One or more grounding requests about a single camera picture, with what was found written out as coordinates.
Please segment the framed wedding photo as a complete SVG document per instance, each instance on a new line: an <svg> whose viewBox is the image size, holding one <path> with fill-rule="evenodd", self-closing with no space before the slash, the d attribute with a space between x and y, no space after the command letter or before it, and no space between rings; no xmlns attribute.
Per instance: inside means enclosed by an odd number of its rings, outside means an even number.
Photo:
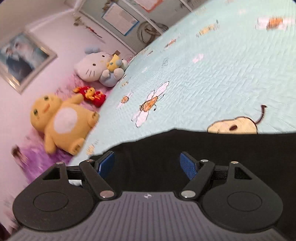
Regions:
<svg viewBox="0 0 296 241"><path fill-rule="evenodd" d="M57 54L28 31L1 40L1 78L22 93Z"/></svg>

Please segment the red plush toy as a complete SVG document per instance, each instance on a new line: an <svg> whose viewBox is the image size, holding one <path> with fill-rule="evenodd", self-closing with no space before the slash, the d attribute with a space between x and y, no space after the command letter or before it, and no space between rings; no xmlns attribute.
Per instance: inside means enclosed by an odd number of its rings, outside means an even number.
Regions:
<svg viewBox="0 0 296 241"><path fill-rule="evenodd" d="M86 102L97 108L100 108L106 100L106 95L103 92L97 91L91 86L76 87L73 92L82 94Z"/></svg>

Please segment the white Hello Kitty plush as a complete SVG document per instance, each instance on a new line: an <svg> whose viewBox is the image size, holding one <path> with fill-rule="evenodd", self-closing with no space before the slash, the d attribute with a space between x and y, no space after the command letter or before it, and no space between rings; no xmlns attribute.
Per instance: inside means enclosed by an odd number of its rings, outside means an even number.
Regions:
<svg viewBox="0 0 296 241"><path fill-rule="evenodd" d="M86 56L74 65L75 74L86 82L98 81L112 55L101 51L97 47L90 47L85 50Z"/></svg>

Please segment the light green quilted bedspread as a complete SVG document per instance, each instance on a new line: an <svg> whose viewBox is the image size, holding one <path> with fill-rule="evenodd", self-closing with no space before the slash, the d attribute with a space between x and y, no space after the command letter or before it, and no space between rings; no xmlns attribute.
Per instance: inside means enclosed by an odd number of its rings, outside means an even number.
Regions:
<svg viewBox="0 0 296 241"><path fill-rule="evenodd" d="M131 61L70 165L174 128L295 131L295 2L207 1Z"/></svg>

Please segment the white wardrobe with posters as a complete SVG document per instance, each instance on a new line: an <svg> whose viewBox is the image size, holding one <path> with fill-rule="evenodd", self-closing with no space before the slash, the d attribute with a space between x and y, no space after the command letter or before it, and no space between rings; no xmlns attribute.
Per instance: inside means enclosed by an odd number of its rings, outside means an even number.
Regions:
<svg viewBox="0 0 296 241"><path fill-rule="evenodd" d="M83 1L81 13L134 53L193 11L190 1Z"/></svg>

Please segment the blue grey plush toy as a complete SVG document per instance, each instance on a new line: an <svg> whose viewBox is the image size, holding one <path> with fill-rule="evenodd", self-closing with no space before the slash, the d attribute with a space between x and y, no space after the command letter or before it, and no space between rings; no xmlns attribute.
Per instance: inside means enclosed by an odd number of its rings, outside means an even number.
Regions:
<svg viewBox="0 0 296 241"><path fill-rule="evenodd" d="M106 87L114 87L124 76L128 62L114 54L107 63L107 69L102 72L99 82Z"/></svg>

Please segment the black garment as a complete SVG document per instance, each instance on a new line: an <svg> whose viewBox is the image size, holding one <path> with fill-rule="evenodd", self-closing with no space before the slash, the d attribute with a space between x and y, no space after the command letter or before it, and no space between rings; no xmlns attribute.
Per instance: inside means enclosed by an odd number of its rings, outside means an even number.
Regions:
<svg viewBox="0 0 296 241"><path fill-rule="evenodd" d="M295 240L295 134L172 130L112 146L90 240ZM180 153L199 162L189 180Z"/></svg>

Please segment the yellow duck plush toy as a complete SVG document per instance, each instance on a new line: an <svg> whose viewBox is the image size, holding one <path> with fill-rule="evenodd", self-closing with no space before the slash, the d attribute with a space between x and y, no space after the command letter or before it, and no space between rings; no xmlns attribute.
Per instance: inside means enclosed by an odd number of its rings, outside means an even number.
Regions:
<svg viewBox="0 0 296 241"><path fill-rule="evenodd" d="M30 112L32 126L44 134L46 153L62 149L75 156L85 143L89 132L99 120L99 113L82 107L82 94L66 100L45 95L35 101Z"/></svg>

